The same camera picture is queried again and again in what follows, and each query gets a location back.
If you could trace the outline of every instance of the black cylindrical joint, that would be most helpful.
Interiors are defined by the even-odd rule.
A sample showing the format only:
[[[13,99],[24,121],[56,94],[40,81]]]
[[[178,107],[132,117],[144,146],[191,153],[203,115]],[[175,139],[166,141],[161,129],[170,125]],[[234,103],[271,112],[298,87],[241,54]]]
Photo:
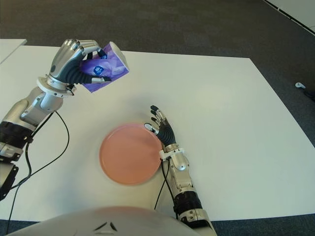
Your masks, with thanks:
[[[2,121],[0,123],[0,142],[22,149],[26,142],[30,141],[32,132],[18,124]]]
[[[177,214],[191,209],[202,209],[201,202],[196,192],[187,191],[176,195],[174,210]]]

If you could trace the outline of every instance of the metal arm segment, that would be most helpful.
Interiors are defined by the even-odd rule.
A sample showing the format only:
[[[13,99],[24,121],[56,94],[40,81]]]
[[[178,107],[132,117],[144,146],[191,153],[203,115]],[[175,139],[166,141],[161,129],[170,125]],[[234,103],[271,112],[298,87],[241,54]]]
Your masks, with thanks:
[[[166,146],[160,155],[163,160],[170,158],[171,188],[175,199],[174,211],[179,215],[179,220],[201,236],[216,236],[191,181],[189,162],[184,156],[184,150],[177,144],[171,144]]]

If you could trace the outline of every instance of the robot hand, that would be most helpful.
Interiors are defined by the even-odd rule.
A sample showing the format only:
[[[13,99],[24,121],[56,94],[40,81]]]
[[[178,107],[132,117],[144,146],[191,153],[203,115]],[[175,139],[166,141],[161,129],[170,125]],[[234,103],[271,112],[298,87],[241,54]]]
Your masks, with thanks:
[[[163,112],[156,106],[151,106],[151,113],[155,116],[151,117],[151,120],[158,125],[158,129],[152,126],[150,123],[145,123],[144,126],[155,133],[165,147],[176,144],[175,135],[171,125],[168,123]]]
[[[110,81],[108,77],[87,75],[80,70],[80,63],[86,55],[92,58],[92,53],[97,52],[100,57],[106,56],[94,40],[67,39],[55,55],[49,77],[55,82],[66,84],[90,84]]]

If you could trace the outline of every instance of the printed logo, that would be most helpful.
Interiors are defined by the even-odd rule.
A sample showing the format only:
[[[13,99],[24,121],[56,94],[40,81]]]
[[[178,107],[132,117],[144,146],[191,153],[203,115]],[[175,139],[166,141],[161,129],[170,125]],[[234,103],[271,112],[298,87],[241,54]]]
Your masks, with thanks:
[[[100,75],[103,72],[103,70],[104,68],[98,65],[94,68],[94,73],[95,75]]]

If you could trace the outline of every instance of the small white object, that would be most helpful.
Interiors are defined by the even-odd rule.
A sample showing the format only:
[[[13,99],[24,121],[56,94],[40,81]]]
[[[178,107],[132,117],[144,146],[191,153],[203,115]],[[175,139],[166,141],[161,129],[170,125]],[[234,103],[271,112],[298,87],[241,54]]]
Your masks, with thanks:
[[[304,84],[302,84],[302,83],[300,83],[300,82],[296,83],[296,84],[295,84],[295,86],[296,86],[297,88],[303,88],[303,89],[306,89],[305,85],[304,85]]]

